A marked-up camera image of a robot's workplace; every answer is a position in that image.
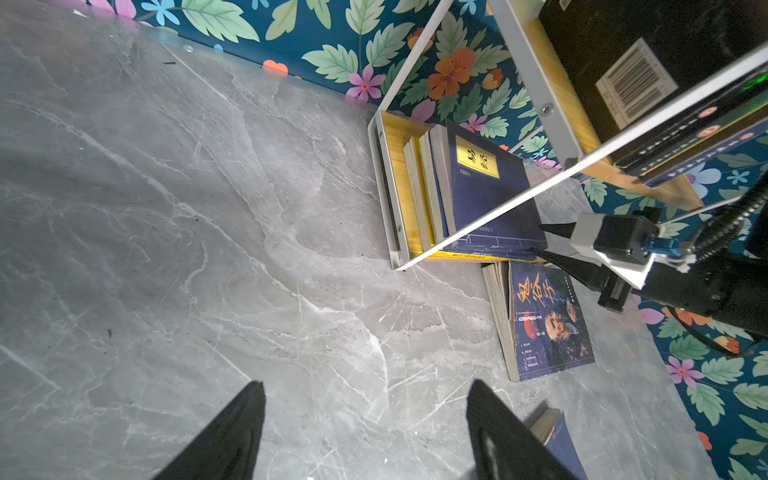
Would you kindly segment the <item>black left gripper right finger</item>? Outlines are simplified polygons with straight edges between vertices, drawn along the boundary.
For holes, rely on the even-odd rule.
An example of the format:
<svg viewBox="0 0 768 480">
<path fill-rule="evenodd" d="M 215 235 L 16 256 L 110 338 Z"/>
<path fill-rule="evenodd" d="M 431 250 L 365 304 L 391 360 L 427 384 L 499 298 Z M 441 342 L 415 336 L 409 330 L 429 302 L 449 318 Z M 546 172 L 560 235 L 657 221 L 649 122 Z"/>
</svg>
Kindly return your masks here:
<svg viewBox="0 0 768 480">
<path fill-rule="evenodd" d="M 471 385 L 466 419 L 478 479 L 576 479 L 481 380 Z"/>
</svg>

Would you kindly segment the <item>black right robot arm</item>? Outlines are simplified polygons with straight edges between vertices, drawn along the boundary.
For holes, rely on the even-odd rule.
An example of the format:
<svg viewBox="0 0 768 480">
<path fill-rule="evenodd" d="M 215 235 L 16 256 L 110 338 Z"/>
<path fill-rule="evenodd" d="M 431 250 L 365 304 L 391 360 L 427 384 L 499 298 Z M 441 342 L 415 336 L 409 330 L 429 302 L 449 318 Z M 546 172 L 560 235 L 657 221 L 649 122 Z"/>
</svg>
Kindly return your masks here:
<svg viewBox="0 0 768 480">
<path fill-rule="evenodd" d="M 668 307 L 676 316 L 709 318 L 767 336 L 767 178 L 718 205 L 688 237 L 663 234 L 661 211 L 583 214 L 573 223 L 542 225 L 581 254 L 540 248 L 535 254 L 591 291 L 599 305 L 623 310 L 631 294 Z"/>
</svg>

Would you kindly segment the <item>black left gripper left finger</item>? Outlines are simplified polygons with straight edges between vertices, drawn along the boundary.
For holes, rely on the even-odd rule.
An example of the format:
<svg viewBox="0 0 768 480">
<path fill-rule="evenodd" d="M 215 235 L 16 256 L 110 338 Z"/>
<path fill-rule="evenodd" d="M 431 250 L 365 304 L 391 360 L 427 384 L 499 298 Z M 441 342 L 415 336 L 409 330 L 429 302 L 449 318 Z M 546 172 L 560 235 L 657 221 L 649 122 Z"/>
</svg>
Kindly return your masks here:
<svg viewBox="0 0 768 480">
<path fill-rule="evenodd" d="M 264 385 L 249 382 L 155 475 L 157 479 L 251 479 L 265 420 Z"/>
</svg>

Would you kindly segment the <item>purple portrait book top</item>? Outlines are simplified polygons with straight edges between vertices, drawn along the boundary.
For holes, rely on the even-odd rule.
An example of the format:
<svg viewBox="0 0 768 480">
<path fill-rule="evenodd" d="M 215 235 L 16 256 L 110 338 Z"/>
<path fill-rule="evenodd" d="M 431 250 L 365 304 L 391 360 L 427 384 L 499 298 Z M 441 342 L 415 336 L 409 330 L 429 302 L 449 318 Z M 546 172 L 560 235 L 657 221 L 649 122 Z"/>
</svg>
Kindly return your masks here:
<svg viewBox="0 0 768 480">
<path fill-rule="evenodd" d="M 638 180 L 645 186 L 657 187 L 718 155 L 727 154 L 737 146 L 766 133 L 767 118 L 748 126 L 734 125 L 734 127 L 736 128 L 734 133 L 723 131 L 715 134 L 710 139 L 681 152 L 654 170 L 640 176 Z"/>
</svg>

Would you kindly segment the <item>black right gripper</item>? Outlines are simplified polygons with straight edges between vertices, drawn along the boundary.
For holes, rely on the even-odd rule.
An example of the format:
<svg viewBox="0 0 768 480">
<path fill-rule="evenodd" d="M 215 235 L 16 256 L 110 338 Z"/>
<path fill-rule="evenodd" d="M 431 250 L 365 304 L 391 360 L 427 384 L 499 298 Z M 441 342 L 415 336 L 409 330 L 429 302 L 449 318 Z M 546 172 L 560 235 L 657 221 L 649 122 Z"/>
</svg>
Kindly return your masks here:
<svg viewBox="0 0 768 480">
<path fill-rule="evenodd" d="M 570 239 L 577 223 L 540 224 L 539 228 Z M 563 270 L 591 291 L 600 292 L 598 304 L 623 310 L 628 294 L 636 294 L 678 310 L 741 328 L 757 336 L 767 334 L 767 265 L 757 260 L 712 257 L 689 272 L 656 264 L 642 289 L 637 290 L 608 267 L 534 248 L 546 262 Z"/>
</svg>

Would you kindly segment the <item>purple book underneath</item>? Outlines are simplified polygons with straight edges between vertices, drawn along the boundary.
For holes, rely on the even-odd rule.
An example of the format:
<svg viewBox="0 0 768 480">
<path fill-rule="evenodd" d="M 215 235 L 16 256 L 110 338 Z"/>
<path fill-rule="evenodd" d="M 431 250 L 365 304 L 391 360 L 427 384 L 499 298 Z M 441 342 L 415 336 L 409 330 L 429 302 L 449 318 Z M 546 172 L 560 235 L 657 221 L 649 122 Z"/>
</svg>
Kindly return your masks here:
<svg viewBox="0 0 768 480">
<path fill-rule="evenodd" d="M 483 280 L 509 379 L 523 382 L 595 361 L 570 276 L 535 263 L 484 264 Z"/>
</svg>

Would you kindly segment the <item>black wolf cover book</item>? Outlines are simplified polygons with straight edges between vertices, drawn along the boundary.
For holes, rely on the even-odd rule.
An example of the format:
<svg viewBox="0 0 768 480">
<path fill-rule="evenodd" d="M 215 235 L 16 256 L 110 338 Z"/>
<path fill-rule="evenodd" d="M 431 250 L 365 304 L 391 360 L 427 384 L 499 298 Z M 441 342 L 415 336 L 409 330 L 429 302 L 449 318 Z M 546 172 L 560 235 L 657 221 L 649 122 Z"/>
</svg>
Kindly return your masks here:
<svg viewBox="0 0 768 480">
<path fill-rule="evenodd" d="M 642 176 L 686 149 L 751 115 L 767 102 L 767 65 L 691 107 L 610 156 L 622 173 Z"/>
</svg>

